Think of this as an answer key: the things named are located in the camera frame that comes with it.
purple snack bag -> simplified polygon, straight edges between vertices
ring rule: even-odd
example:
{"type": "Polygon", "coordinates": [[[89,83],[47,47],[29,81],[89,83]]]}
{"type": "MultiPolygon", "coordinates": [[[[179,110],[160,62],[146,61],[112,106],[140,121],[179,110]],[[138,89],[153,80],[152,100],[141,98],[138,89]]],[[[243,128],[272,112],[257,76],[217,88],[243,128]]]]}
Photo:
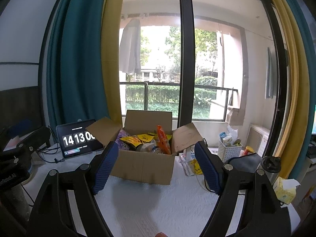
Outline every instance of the purple snack bag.
{"type": "Polygon", "coordinates": [[[115,140],[115,142],[118,144],[118,148],[121,150],[130,150],[130,147],[127,143],[120,140],[120,137],[130,136],[126,131],[121,129],[118,133],[118,136],[115,140]]]}

blue gripper pad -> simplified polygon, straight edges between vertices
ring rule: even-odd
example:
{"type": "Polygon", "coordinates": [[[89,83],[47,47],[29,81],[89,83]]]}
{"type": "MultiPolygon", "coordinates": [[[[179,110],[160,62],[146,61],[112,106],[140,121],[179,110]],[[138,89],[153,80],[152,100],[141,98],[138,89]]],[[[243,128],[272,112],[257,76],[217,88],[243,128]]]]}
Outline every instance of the blue gripper pad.
{"type": "Polygon", "coordinates": [[[111,170],[116,162],[119,153],[119,146],[116,142],[111,141],[104,149],[102,154],[95,157],[98,161],[97,169],[94,171],[94,184],[91,188],[93,195],[104,189],[111,170]]]}
{"type": "Polygon", "coordinates": [[[195,144],[194,153],[209,188],[217,195],[221,195],[224,189],[224,172],[222,169],[223,162],[219,156],[214,155],[209,151],[204,141],[198,141],[195,144]]]}

digital clock display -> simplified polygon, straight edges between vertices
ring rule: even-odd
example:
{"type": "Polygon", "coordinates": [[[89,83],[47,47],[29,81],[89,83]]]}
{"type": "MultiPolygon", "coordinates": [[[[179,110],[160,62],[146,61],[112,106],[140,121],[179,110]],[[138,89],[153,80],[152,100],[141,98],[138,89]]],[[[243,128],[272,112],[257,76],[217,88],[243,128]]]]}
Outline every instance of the digital clock display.
{"type": "Polygon", "coordinates": [[[65,158],[89,153],[103,148],[103,145],[86,127],[95,120],[79,121],[56,127],[59,143],[65,158]]]}

cable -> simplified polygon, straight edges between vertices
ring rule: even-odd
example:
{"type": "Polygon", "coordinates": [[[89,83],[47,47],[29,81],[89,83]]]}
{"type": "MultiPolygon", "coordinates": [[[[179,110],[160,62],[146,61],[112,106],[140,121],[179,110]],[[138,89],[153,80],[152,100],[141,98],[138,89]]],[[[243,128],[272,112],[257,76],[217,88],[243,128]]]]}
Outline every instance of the cable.
{"type": "Polygon", "coordinates": [[[39,153],[50,154],[50,155],[56,154],[56,153],[58,152],[58,149],[60,148],[59,145],[58,145],[59,143],[58,143],[57,137],[56,137],[56,135],[55,135],[53,129],[51,128],[51,126],[48,126],[48,128],[49,128],[49,130],[50,130],[50,132],[51,132],[51,134],[52,134],[52,136],[53,136],[53,139],[54,139],[55,143],[57,143],[57,148],[46,149],[46,147],[45,147],[45,148],[43,148],[43,149],[38,149],[38,150],[37,150],[37,154],[38,154],[38,156],[39,156],[43,161],[45,161],[45,162],[47,162],[47,163],[59,163],[59,162],[63,162],[63,161],[65,161],[64,158],[62,158],[61,160],[58,160],[58,159],[55,158],[54,161],[47,161],[47,160],[45,160],[42,156],[40,156],[40,154],[39,154],[39,153]]]}
{"type": "Polygon", "coordinates": [[[24,188],[24,186],[21,184],[23,190],[26,192],[26,194],[30,197],[31,201],[33,202],[33,204],[35,203],[34,200],[32,199],[31,195],[29,195],[29,193],[27,192],[27,190],[24,188]]]}
{"type": "Polygon", "coordinates": [[[206,188],[208,191],[215,193],[214,191],[211,191],[209,188],[207,188],[205,177],[204,177],[204,185],[205,185],[205,188],[206,188]]]}

green hedge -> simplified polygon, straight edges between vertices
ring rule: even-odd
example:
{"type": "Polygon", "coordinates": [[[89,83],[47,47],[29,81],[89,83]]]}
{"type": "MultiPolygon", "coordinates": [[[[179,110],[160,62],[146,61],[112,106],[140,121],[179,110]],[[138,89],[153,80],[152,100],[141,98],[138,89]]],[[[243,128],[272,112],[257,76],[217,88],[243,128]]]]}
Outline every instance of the green hedge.
{"type": "MultiPolygon", "coordinates": [[[[175,86],[148,86],[149,103],[179,103],[180,87],[175,86]]],[[[216,99],[216,91],[195,88],[194,103],[196,106],[208,106],[211,100],[216,99]]],[[[143,85],[126,85],[126,102],[144,103],[143,85]]]]}
{"type": "MultiPolygon", "coordinates": [[[[143,110],[144,103],[126,102],[127,110],[143,110]]],[[[149,111],[171,111],[174,118],[178,117],[179,103],[148,103],[149,111]]],[[[208,119],[210,116],[210,104],[203,107],[193,107],[192,117],[195,119],[208,119]]]]}
{"type": "Polygon", "coordinates": [[[217,86],[217,78],[211,77],[211,76],[204,76],[204,77],[198,77],[194,83],[196,85],[203,85],[203,86],[217,86]]]}

